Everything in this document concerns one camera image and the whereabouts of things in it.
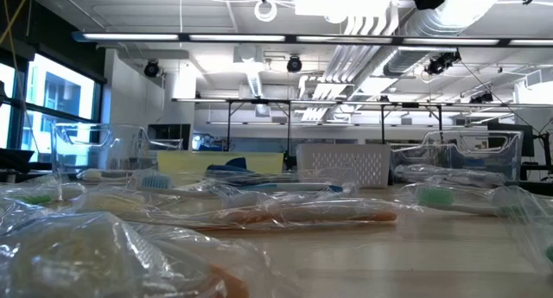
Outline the purple toothbrush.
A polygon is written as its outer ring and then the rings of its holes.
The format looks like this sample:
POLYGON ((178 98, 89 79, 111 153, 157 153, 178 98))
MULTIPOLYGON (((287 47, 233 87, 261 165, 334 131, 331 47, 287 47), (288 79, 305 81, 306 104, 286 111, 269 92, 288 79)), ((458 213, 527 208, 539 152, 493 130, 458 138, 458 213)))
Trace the purple toothbrush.
MULTIPOLYGON (((397 179, 400 180, 426 180, 427 178, 439 175, 439 174, 457 174, 457 173, 481 173, 483 174, 486 171, 475 171, 464 168, 441 168, 437 166, 432 166, 428 164, 401 164, 394 168, 393 173, 397 179)), ((494 172, 486 172, 488 174, 501 174, 494 172)))
POLYGON ((502 174, 481 173, 457 173, 439 174, 426 179, 428 182, 438 184, 455 184, 468 187, 494 188, 505 185, 505 177, 502 174))

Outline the blue plastic scoop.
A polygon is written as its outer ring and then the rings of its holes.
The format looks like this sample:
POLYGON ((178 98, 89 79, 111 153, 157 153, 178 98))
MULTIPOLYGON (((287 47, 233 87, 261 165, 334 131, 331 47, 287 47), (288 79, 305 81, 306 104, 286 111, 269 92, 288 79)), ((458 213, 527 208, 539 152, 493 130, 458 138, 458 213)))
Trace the blue plastic scoop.
POLYGON ((211 164, 207 167, 210 174, 252 174, 247 168, 247 161, 244 157, 233 158, 226 164, 211 164))

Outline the clear plastic bin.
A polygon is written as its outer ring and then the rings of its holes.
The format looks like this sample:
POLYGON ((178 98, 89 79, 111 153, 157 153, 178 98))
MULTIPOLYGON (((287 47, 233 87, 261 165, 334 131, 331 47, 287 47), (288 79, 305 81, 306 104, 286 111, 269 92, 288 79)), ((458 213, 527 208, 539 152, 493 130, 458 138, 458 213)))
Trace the clear plastic bin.
POLYGON ((126 124, 55 124, 51 129, 52 170, 77 174, 89 168, 136 170, 157 167, 159 151, 177 147, 153 142, 145 128, 126 124))
POLYGON ((501 173, 506 182, 519 178, 523 133, 499 130, 444 130, 427 133, 421 144, 391 152, 391 173, 401 164, 428 164, 501 173))

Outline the black monitor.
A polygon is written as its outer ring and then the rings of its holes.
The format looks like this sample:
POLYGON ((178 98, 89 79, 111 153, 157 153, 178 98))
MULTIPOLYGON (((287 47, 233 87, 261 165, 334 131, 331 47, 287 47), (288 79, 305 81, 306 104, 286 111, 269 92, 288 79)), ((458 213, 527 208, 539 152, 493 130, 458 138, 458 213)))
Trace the black monitor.
POLYGON ((523 133, 522 156, 533 157, 535 155, 534 134, 533 128, 530 125, 488 123, 487 129, 499 131, 521 131, 523 133))
POLYGON ((190 141, 190 124, 149 124, 149 138, 156 143, 164 143, 178 149, 187 150, 190 141))

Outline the white perforated plastic basket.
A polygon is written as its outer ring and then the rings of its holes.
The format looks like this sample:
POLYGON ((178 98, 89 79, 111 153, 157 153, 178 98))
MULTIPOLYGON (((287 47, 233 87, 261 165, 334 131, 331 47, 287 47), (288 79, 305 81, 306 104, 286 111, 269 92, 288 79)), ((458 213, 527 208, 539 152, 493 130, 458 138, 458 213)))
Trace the white perforated plastic basket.
POLYGON ((386 144, 304 143, 296 147, 301 171, 343 172, 361 188, 387 188, 391 149, 386 144))

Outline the long ceiling light strip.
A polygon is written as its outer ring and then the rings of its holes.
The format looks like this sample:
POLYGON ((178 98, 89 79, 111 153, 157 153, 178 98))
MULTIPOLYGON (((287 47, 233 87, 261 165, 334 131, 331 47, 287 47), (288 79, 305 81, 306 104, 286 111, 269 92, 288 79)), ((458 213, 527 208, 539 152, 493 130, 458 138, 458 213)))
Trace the long ceiling light strip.
POLYGON ((315 45, 369 45, 445 48, 553 48, 553 38, 419 37, 399 35, 253 35, 187 33, 90 33, 73 32, 78 42, 194 42, 277 43, 315 45))

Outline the yellow plastic bin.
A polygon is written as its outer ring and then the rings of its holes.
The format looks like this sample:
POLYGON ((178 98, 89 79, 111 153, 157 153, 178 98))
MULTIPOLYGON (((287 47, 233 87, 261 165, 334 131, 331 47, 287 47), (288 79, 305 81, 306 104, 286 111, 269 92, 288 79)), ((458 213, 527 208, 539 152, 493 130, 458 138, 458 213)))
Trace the yellow plastic bin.
POLYGON ((184 186, 203 180, 209 165, 223 165, 237 157, 244 157, 247 168, 254 173, 283 171, 283 153, 159 151, 156 159, 158 171, 161 174, 169 176, 174 186, 184 186))

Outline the window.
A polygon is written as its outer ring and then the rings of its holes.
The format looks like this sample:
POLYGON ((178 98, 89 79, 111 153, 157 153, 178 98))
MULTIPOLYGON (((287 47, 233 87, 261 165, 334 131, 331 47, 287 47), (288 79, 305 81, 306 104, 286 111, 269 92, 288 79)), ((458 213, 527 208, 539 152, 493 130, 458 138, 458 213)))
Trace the window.
POLYGON ((55 124, 97 123, 103 86, 48 57, 0 56, 0 149, 33 153, 32 162, 51 162, 55 124))

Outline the silver ventilation duct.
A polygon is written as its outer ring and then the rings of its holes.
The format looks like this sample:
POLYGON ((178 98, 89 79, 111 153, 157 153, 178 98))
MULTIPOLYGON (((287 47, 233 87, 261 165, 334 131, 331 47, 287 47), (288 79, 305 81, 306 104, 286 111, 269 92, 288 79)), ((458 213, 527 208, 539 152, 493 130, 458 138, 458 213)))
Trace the silver ventilation duct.
MULTIPOLYGON (((479 21, 498 0, 445 0, 434 10, 414 13, 399 29, 404 36, 457 36, 479 21)), ((407 73, 428 52, 396 48, 384 65, 384 75, 400 76, 407 73)))

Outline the distant black workstation frame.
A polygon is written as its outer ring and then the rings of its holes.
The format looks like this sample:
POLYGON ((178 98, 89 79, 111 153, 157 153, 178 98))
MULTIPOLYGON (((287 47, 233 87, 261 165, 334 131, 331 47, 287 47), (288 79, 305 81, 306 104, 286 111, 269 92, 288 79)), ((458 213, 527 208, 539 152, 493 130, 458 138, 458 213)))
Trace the distant black workstation frame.
POLYGON ((290 100, 290 99, 270 99, 270 98, 172 98, 172 102, 189 102, 189 103, 225 103, 227 105, 227 121, 226 121, 226 144, 223 150, 229 151, 231 144, 231 120, 234 103, 240 103, 239 110, 242 105, 287 105, 288 110, 284 113, 290 117, 292 105, 359 105, 368 106, 375 105, 379 107, 381 116, 381 139, 385 142, 385 107, 392 106, 395 108, 428 108, 429 114, 438 121, 438 129, 443 130, 442 105, 418 102, 390 102, 390 101, 343 101, 343 100, 290 100))

